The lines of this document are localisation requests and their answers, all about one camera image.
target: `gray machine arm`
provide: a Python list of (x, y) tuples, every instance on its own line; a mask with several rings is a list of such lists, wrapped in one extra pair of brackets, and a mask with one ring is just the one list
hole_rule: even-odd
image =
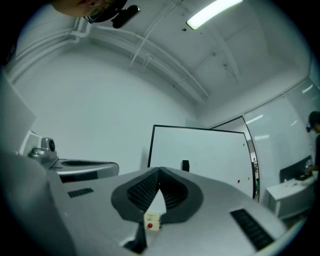
[[(149, 168), (109, 178), (62, 183), (56, 172), (44, 169), (32, 159), (1, 154), (5, 162), (1, 163), (0, 179), (8, 206), (42, 247), (55, 255), (135, 254), (128, 244), (141, 236), (140, 223), (123, 219), (112, 197), (121, 186), (135, 179), (144, 181), (156, 170)], [(180, 182), (187, 180), (198, 187), (202, 201), (183, 222), (164, 221), (153, 243), (142, 248), (142, 255), (254, 254), (259, 249), (256, 241), (245, 232), (241, 223), (245, 218), (251, 220), (251, 225), (255, 223), (259, 232), (269, 239), (268, 243), (286, 232), (285, 226), (271, 212), (228, 184), (185, 171), (160, 170)], [(188, 195), (194, 194), (187, 189)], [(118, 199), (121, 205), (123, 197)], [(141, 207), (131, 203), (144, 213)]]

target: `white table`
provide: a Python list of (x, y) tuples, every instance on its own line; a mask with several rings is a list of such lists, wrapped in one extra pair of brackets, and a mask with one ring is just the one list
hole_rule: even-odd
[[(315, 181), (315, 178), (311, 176), (304, 181), (291, 179), (284, 183), (267, 187), (266, 190), (270, 194), (269, 209), (282, 219), (307, 210), (314, 200), (313, 184)], [(283, 202), (285, 202), (287, 209), (283, 209)]]

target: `ceiling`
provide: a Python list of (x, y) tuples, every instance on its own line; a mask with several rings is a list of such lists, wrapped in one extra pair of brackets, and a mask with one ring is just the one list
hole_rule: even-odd
[[(271, 57), (266, 29), (261, 22), (265, 25), (268, 18), (263, 17), (262, 20), (258, 16), (259, 5), (256, 2), (261, 1), (243, 1), (213, 17), (199, 29), (192, 30), (186, 21), (211, 2), (128, 0), (127, 6), (138, 5), (140, 14), (122, 31), (96, 28), (91, 31), (90, 38), (107, 47), (116, 46), (124, 54), (127, 51), (131, 59), (146, 39), (134, 61), (142, 64), (151, 59), (148, 68), (167, 78), (192, 101), (201, 104), (218, 92), (232, 90), (239, 85), (242, 75), (248, 76), (248, 71), (250, 73), (251, 67), (255, 68), (257, 61), (267, 62), (268, 67), (277, 67), (273, 63), (279, 63), (279, 58), (280, 66), (291, 64), (285, 58)], [(110, 21), (98, 25), (112, 26)], [(126, 32), (133, 32), (141, 38)], [(265, 76), (268, 75), (267, 69), (264, 70)]]
[[(308, 62), (302, 61), (299, 38), (284, 32), (290, 29), (266, 0), (244, 0), (192, 30), (186, 21), (211, 2), (128, 0), (126, 7), (138, 5), (141, 12), (118, 30), (111, 21), (95, 23), (89, 40), (128, 56), (128, 66), (137, 62), (142, 72), (147, 66), (197, 105), (218, 103), (280, 69)], [(75, 24), (47, 5), (22, 32), (18, 52), (32, 39)]]

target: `whiteboard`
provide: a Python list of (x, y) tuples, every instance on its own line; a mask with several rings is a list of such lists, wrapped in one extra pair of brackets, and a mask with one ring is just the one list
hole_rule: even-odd
[(148, 167), (181, 170), (183, 160), (189, 161), (190, 173), (225, 182), (253, 197), (254, 177), (244, 133), (155, 125)]

